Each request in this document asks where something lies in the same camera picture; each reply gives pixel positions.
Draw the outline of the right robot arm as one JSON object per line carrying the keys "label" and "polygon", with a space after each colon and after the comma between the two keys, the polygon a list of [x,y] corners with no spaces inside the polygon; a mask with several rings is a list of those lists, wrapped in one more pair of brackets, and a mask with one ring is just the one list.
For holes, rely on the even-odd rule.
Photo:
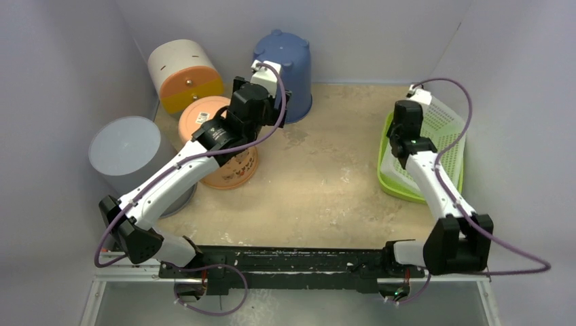
{"label": "right robot arm", "polygon": [[461,198],[432,140],[421,136],[422,122],[420,103],[397,101],[386,135],[392,155],[417,184],[436,222],[424,242],[388,241],[382,269],[389,276],[400,275],[408,266],[426,268],[432,275],[482,272],[494,223]]}

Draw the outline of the orange capybara bucket blue rim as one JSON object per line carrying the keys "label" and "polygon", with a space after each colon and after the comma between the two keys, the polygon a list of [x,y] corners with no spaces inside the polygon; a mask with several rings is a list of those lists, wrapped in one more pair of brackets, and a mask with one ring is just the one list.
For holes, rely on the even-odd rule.
{"label": "orange capybara bucket blue rim", "polygon": [[[230,99],[223,96],[208,96],[190,104],[179,118],[178,132],[181,142],[185,144],[190,141],[203,122],[214,118],[219,109],[229,104]],[[232,189],[247,182],[255,173],[258,163],[257,149],[251,147],[234,156],[201,182],[215,189]]]}

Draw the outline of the large grey plastic bucket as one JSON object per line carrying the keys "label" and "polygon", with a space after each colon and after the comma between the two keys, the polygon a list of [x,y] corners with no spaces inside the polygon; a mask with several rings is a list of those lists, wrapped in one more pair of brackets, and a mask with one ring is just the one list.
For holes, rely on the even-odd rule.
{"label": "large grey plastic bucket", "polygon": [[94,136],[91,166],[112,187],[116,198],[134,190],[177,155],[156,124],[141,116],[116,119]]}

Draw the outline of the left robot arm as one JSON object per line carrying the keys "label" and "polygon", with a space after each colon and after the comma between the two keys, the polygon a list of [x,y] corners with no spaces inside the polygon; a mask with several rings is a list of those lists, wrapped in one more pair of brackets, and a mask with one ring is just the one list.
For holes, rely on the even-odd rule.
{"label": "left robot arm", "polygon": [[234,156],[264,142],[285,124],[291,92],[273,71],[255,71],[250,80],[234,80],[229,105],[204,122],[190,141],[152,177],[120,198],[105,196],[98,208],[105,222],[94,265],[105,241],[112,237],[133,264],[156,259],[176,266],[187,278],[202,271],[193,241],[156,229],[161,214],[193,184],[215,172]]}

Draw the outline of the blue plastic bucket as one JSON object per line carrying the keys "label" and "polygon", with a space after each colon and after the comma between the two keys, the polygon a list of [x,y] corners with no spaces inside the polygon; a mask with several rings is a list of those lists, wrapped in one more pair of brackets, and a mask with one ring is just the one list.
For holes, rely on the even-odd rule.
{"label": "blue plastic bucket", "polygon": [[282,81],[285,88],[291,92],[285,121],[292,124],[303,119],[312,107],[309,41],[293,33],[275,29],[256,43],[253,58],[282,66]]}

